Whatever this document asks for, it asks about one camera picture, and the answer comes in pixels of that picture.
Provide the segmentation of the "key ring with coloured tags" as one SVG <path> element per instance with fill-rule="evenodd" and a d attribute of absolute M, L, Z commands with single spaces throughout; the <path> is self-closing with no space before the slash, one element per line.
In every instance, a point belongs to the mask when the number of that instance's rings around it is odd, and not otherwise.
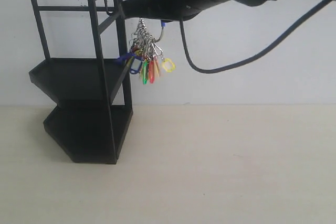
<path fill-rule="evenodd" d="M 161 71 L 173 72 L 175 63 L 166 58 L 163 50 L 158 46 L 162 40 L 166 22 L 161 21 L 161 33 L 158 38 L 154 37 L 146 27 L 144 19 L 140 18 L 136 30 L 131 35 L 130 50 L 118 58 L 113 59 L 116 64 L 126 64 L 129 73 L 138 75 L 144 85 L 153 84 L 157 77 L 161 76 Z"/>

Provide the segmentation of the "black tiered shelf rack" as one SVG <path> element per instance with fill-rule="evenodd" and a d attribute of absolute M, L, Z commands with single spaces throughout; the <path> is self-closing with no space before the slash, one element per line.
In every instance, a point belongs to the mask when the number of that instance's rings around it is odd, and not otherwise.
<path fill-rule="evenodd" d="M 133 116 L 130 64 L 105 58 L 101 35 L 115 24 L 118 52 L 126 53 L 122 0 L 88 0 L 87 6 L 41 6 L 38 0 L 30 1 L 45 58 L 29 77 L 56 104 L 43 122 L 46 133 L 75 163 L 115 164 Z M 41 12 L 87 12 L 95 56 L 52 57 Z"/>

